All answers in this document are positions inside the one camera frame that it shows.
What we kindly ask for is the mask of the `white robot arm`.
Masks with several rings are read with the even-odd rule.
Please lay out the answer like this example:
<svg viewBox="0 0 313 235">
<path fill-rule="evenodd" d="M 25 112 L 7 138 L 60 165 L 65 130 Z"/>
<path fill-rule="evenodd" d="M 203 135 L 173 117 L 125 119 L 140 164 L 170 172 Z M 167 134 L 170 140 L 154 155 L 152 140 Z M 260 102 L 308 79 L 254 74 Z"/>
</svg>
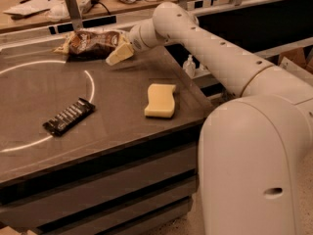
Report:
<svg viewBox="0 0 313 235">
<path fill-rule="evenodd" d="M 205 235 L 302 235 L 297 171 L 313 148 L 313 87 L 200 28 L 171 2 L 128 37 L 137 51 L 182 44 L 234 96 L 201 129 Z"/>
</svg>

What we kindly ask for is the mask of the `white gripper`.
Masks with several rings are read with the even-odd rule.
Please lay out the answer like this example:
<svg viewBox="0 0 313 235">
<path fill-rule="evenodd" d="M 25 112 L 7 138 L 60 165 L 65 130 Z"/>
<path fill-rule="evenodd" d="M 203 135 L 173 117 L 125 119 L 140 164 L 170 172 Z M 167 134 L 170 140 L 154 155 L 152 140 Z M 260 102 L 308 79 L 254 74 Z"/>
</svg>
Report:
<svg viewBox="0 0 313 235">
<path fill-rule="evenodd" d="M 134 25 L 128 33 L 130 43 L 122 43 L 106 58 L 106 63 L 113 66 L 134 55 L 136 52 L 144 52 L 165 43 L 165 38 L 156 32 L 152 19 L 143 20 Z"/>
</svg>

